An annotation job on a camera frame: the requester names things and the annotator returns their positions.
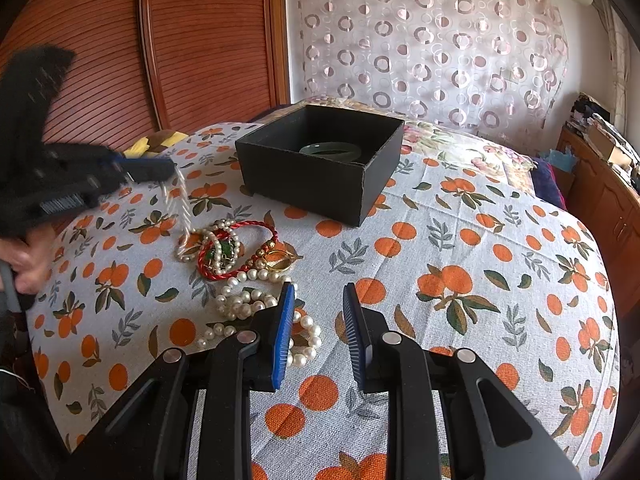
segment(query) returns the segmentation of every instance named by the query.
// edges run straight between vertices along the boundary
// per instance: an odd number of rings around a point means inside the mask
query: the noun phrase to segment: black box
[[[403,125],[393,117],[307,105],[236,140],[244,184],[251,192],[359,226],[398,166]],[[362,155],[337,162],[299,153],[318,142],[350,142]]]

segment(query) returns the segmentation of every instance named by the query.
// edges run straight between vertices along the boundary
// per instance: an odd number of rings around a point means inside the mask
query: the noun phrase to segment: sheer curtain
[[[568,45],[550,0],[299,0],[307,96],[534,146]]]

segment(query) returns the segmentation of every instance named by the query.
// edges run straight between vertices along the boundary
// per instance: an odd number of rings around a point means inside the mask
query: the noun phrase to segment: wooden dresser
[[[580,158],[567,209],[598,243],[618,318],[640,300],[640,197],[580,137],[563,128],[558,150]]]

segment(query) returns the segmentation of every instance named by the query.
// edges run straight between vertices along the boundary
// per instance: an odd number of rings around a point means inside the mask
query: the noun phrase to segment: bed
[[[361,107],[332,99],[305,104]],[[316,359],[289,368],[276,394],[252,394],[254,479],[384,478],[386,397],[363,396],[355,386],[340,312],[347,282],[423,348],[475,350],[582,477],[595,478],[616,416],[614,305],[591,234],[532,196],[523,175],[530,160],[409,121],[398,168],[366,222],[348,228],[244,188],[234,141],[255,127],[214,124],[167,152],[186,176],[194,226],[219,218],[275,225],[295,259],[298,307],[322,326]],[[270,178],[295,178],[264,165]],[[198,351],[207,323],[221,320],[212,306],[216,287],[173,257],[174,223],[159,187],[144,185],[105,197],[60,235],[28,323],[38,374],[70,450],[159,352]],[[264,233],[241,237],[251,254]],[[441,461],[446,476],[444,445]]]

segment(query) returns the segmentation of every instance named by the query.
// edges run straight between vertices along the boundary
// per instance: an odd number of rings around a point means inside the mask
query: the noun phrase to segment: human hand
[[[24,241],[0,238],[0,260],[6,261],[17,273],[15,290],[19,294],[37,294],[44,285],[55,239],[56,232],[50,224],[31,229]],[[0,290],[4,290],[2,279]]]

